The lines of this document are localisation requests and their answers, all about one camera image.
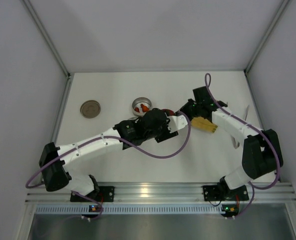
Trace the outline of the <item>metal serving tongs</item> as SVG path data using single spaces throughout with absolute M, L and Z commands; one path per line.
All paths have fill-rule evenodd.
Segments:
M 243 107 L 233 107 L 234 110 L 236 111 L 236 115 L 241 118 L 242 120 L 246 121 L 248 118 L 249 114 L 249 109 L 250 109 L 250 103 L 247 101 Z M 234 149 L 238 149 L 240 147 L 240 142 L 237 141 L 232 135 L 230 135 L 231 141 L 232 141 L 232 146 Z

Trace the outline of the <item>red round lid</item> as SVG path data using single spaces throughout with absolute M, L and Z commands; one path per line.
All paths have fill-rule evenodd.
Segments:
M 166 116 L 174 116 L 175 115 L 175 113 L 172 110 L 167 109 L 167 108 L 162 109 L 162 112 L 164 112 L 166 114 Z

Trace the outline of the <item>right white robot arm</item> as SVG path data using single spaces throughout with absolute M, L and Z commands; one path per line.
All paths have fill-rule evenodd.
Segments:
M 228 105 L 214 100 L 205 86 L 194 89 L 193 94 L 194 98 L 189 99 L 179 111 L 191 121 L 197 117 L 207 119 L 243 147 L 241 164 L 217 183 L 221 199 L 232 198 L 245 184 L 280 171 L 284 161 L 278 134 L 274 130 L 257 128 L 230 113 Z

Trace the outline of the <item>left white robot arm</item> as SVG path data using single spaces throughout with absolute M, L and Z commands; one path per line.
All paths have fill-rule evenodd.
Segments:
M 110 152 L 138 147 L 150 139 L 163 142 L 177 136 L 187 125 L 183 115 L 154 108 L 80 142 L 61 146 L 51 142 L 44 147 L 39 160 L 45 189 L 47 192 L 67 189 L 84 196 L 95 193 L 99 190 L 95 177 L 81 169 L 87 162 Z

